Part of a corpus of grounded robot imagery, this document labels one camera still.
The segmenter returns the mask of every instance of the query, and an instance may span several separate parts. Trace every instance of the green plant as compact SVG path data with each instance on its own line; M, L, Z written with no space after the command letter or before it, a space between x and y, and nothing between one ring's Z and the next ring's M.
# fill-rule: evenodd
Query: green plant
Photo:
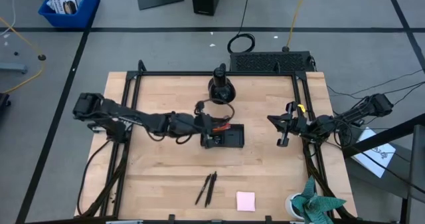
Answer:
M305 223L333 224L332 220L325 214L326 211L338 208L345 200L334 197L318 196L314 192L314 178L310 176L301 195L291 200L292 205L298 209Z

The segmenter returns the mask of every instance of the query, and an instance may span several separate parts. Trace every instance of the potted plant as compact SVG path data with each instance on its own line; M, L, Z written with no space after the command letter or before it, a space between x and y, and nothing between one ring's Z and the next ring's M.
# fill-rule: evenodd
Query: potted plant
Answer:
M302 193L290 195L286 199L286 211L305 223L333 224L325 212L342 206L345 200L318 196L314 192L314 185L314 178L310 176Z

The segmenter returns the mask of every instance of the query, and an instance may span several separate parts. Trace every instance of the white pot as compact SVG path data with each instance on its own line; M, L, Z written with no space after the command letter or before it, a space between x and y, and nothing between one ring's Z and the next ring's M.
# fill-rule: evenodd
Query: white pot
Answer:
M304 218L303 217L301 217L301 216L299 216L299 215L297 215L296 213L295 213L295 211L294 211L294 207L292 207L292 203L291 203L291 200L294 198L294 197L296 197L296 196L298 196L298 195L301 195L300 193L295 193L295 194L292 194L292 195L289 195L287 198L286 198L286 200L285 200L285 208L286 208L286 211L293 217L293 218L296 218L296 219L299 219L299 220L304 220Z

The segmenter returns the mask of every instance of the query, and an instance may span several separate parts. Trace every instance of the gray floor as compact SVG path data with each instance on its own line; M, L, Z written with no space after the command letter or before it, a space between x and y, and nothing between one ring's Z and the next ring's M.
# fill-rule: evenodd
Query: gray floor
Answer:
M43 0L16 0L16 27L49 27L37 13ZM245 0L220 0L214 17L196 15L191 0L139 11L137 0L102 0L94 27L237 27ZM298 0L250 0L245 27L289 27ZM411 27L425 27L423 0L398 0ZM11 0L0 0L0 15L11 20ZM402 27L390 0L305 0L297 27ZM13 105L0 122L0 223L16 219L40 150L56 110L81 33L23 33L47 55L44 74L11 94ZM279 51L288 33L253 33L255 51ZM425 34L414 34L425 49ZM72 119L71 110L80 92L103 92L110 71L135 69L143 59L148 70L212 70L230 62L229 32L207 33L90 33L60 120L27 221L71 218L92 133ZM0 72L0 90L28 78L39 68L36 56L15 35L0 37L0 60L29 66L26 75ZM234 50L247 44L236 41ZM328 85L354 92L420 69L404 33L294 33L291 49L311 51ZM362 95L394 90L424 80L420 72L370 90ZM406 91L389 95L395 102ZM415 90L387 117L370 127L391 127L424 112L425 88ZM331 99L336 111L355 103L345 96ZM409 137L396 141L409 148ZM362 181L351 179L360 217L375 221L397 220L401 200ZM415 209L424 205L416 203ZM424 214L416 212L421 223Z

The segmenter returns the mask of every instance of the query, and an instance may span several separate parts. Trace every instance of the pink sticky note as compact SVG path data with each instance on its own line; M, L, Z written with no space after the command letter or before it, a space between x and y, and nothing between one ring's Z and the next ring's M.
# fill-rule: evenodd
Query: pink sticky note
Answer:
M255 193L237 191L236 206L238 211L255 211Z

